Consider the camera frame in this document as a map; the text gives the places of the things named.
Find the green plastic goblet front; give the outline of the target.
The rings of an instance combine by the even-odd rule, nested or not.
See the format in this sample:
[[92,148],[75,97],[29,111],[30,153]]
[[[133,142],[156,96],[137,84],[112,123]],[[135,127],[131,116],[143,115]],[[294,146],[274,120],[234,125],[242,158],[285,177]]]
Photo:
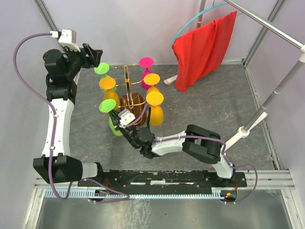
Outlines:
[[99,105],[99,111],[109,115],[108,123],[112,133],[115,136],[123,136],[118,125],[118,114],[119,112],[115,110],[116,101],[114,99],[105,99]]

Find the green plastic goblet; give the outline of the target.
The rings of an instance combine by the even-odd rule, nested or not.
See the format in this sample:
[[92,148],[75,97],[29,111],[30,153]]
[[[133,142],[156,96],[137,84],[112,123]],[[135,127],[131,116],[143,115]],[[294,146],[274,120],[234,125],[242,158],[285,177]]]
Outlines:
[[101,76],[101,80],[104,78],[109,78],[108,71],[110,69],[109,64],[102,62],[98,67],[94,68],[94,72]]
[[99,111],[109,115],[108,123],[112,133],[115,136],[123,136],[118,125],[118,114],[119,112],[115,110],[116,101],[114,99],[105,99],[99,105]]

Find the green plastic goblet back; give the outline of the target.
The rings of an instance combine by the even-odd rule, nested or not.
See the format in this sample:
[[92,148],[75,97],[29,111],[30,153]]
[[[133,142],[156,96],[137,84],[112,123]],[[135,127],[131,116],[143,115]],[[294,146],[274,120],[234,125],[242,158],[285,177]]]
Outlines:
[[110,69],[109,64],[102,62],[98,67],[94,68],[94,72],[101,76],[101,80],[104,78],[109,78],[108,71]]

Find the orange plastic goblet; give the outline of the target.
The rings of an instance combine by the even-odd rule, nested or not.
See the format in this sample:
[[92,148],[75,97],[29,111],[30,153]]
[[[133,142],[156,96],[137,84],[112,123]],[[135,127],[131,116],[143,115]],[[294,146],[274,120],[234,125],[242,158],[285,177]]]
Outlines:
[[149,86],[149,89],[147,90],[147,93],[146,93],[147,95],[151,92],[159,92],[159,89],[156,87],[156,85],[160,81],[160,76],[158,74],[155,74],[155,73],[147,74],[144,77],[143,81],[146,85]]
[[120,98],[114,88],[116,87],[116,80],[112,77],[105,77],[99,81],[99,87],[104,91],[103,100],[113,99],[116,102],[115,109],[118,109],[120,104]]
[[161,104],[164,101],[164,96],[160,92],[150,92],[146,96],[146,101],[151,108],[150,125],[158,126],[164,121],[164,113]]

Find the orange plastic goblet front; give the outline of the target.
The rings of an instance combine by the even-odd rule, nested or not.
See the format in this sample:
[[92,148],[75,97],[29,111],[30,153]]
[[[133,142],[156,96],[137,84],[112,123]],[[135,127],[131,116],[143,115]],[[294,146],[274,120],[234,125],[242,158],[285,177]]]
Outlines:
[[164,121],[164,113],[161,104],[164,101],[164,96],[160,92],[150,92],[146,96],[146,101],[151,108],[150,125],[158,126]]

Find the pink plastic goblet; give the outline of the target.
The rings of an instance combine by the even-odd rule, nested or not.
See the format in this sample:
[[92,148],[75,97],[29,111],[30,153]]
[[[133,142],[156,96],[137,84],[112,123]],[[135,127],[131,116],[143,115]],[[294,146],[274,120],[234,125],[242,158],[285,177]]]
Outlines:
[[141,58],[139,61],[139,65],[144,69],[144,72],[142,74],[142,78],[141,78],[141,85],[142,88],[145,90],[148,90],[150,88],[150,85],[147,85],[144,82],[144,77],[150,73],[152,73],[152,71],[149,69],[150,67],[152,67],[154,65],[154,60],[151,57],[144,57]]

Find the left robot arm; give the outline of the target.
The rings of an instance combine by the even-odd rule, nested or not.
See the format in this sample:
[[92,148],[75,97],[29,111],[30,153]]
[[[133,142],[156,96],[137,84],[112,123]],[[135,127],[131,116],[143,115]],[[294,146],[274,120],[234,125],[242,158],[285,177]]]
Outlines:
[[94,50],[87,43],[81,48],[65,45],[63,51],[52,49],[43,55],[48,72],[49,123],[44,149],[41,157],[33,160],[33,168],[48,184],[88,178],[94,186],[101,186],[105,181],[100,163],[83,163],[71,157],[69,146],[71,115],[77,93],[74,79],[81,68],[98,67],[101,56],[102,50]]

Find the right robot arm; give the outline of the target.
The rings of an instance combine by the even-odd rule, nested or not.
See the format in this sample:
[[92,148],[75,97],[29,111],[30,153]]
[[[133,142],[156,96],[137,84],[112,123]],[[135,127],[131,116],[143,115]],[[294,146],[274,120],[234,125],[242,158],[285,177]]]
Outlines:
[[166,154],[185,152],[191,157],[210,164],[216,171],[214,183],[230,186],[235,181],[235,169],[225,156],[226,143],[219,134],[196,125],[166,137],[157,137],[148,126],[137,129],[133,126],[135,116],[127,109],[122,112],[111,110],[110,119],[114,129],[120,131],[134,149],[148,159]]

